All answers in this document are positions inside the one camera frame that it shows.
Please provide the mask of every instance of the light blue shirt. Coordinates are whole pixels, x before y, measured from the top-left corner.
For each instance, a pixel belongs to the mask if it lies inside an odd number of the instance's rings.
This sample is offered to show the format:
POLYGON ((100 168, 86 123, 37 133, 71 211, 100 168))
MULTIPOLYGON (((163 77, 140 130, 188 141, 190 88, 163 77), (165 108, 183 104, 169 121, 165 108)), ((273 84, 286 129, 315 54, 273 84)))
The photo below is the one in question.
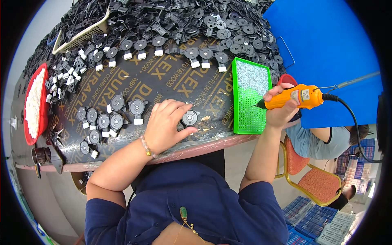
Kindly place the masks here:
POLYGON ((329 160, 340 156, 350 147, 350 132, 345 127, 332 127, 329 142, 317 138, 301 122, 286 129, 295 152, 302 157, 329 160))

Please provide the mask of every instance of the red plastic basket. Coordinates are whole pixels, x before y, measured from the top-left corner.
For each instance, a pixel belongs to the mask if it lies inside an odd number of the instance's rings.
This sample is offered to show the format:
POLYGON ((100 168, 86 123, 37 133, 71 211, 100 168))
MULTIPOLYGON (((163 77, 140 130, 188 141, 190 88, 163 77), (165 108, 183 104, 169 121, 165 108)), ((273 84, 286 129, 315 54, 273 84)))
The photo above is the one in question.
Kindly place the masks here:
POLYGON ((29 86, 27 88, 25 106, 24 106, 24 129, 25 129, 25 138, 28 145, 34 145, 35 142, 37 142, 38 137, 41 136, 41 134, 45 131, 45 129, 48 126, 47 113, 49 109, 49 103, 46 103, 47 91, 45 88, 45 80, 47 79, 48 79, 48 69, 46 63, 43 63, 40 67, 38 67, 38 69, 31 77, 29 86), (34 139, 31 137, 29 133, 29 125, 28 122, 26 121, 26 100, 27 100, 27 96, 29 95, 31 86, 33 85, 34 78, 36 78, 39 75, 42 68, 45 68, 45 74, 44 74, 44 82, 42 83, 42 89, 41 89, 40 111, 39 111, 39 118, 38 118, 38 132, 37 132, 37 137, 34 139))

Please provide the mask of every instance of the person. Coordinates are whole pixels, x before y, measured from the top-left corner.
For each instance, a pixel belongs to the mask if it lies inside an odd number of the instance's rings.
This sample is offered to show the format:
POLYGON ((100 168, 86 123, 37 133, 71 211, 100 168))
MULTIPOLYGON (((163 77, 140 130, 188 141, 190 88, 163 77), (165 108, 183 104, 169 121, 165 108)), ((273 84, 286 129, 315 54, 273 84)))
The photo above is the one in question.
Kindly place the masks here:
MULTIPOLYGON (((274 87, 264 99, 286 87, 291 85, 274 87)), ((288 230, 271 183, 282 128, 298 111, 294 100, 267 111, 238 193, 211 168, 179 160, 158 164, 126 205, 123 190, 148 161, 198 131, 176 129, 191 107, 175 100, 155 104, 144 136, 96 169, 86 186, 86 244, 286 244, 288 230)))
MULTIPOLYGON (((369 125, 359 125, 359 139, 369 133, 369 125)), ((305 158, 329 160, 340 156, 352 145, 357 145, 355 126, 304 129, 301 121, 286 128, 294 151, 305 158)))
MULTIPOLYGON (((339 190, 343 190, 345 185, 346 185, 346 181, 343 180, 341 187, 336 192, 338 192, 339 190)), ((342 191, 340 193, 340 196, 335 201, 333 201, 330 205, 328 205, 328 207, 341 210, 348 203, 348 200, 350 200, 355 196, 356 192, 357 192, 357 188, 354 185, 351 185, 350 188, 346 188, 344 191, 342 191)))

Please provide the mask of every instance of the black power cable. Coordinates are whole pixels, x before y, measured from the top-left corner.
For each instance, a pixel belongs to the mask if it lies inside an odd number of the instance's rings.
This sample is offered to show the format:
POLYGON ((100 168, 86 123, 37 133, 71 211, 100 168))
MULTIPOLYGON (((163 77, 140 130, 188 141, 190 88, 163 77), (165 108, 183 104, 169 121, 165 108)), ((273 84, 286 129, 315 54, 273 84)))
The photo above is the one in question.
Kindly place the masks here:
POLYGON ((359 138, 359 129, 358 129, 357 118, 355 117, 354 112, 351 110, 351 108, 346 104, 346 102, 344 102, 341 98, 339 98, 338 96, 333 95, 333 94, 323 94, 323 95, 322 95, 322 99, 323 99, 323 100, 331 100, 331 101, 340 102, 340 103, 342 103, 342 104, 347 108, 347 110, 351 113, 352 119, 354 119, 355 128, 357 129, 357 141, 358 141, 359 152, 361 153, 361 155, 363 156, 363 158, 364 158, 366 161, 370 162, 370 163, 379 163, 379 162, 382 162, 382 160, 370 160, 370 159, 368 159, 368 158, 365 156, 365 154, 362 152, 362 147, 361 147, 361 142, 360 142, 361 140, 360 140, 360 138, 359 138))

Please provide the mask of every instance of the woman's left hand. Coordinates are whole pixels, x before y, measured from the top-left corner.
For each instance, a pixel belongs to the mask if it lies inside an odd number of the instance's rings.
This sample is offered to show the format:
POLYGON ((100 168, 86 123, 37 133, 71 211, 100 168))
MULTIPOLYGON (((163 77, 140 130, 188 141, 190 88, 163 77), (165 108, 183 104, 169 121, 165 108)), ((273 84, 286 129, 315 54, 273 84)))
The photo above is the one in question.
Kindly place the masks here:
POLYGON ((176 100, 155 104, 144 133, 145 141, 152 152, 159 154, 198 131, 195 127, 177 131, 178 122, 191 107, 192 104, 176 100))

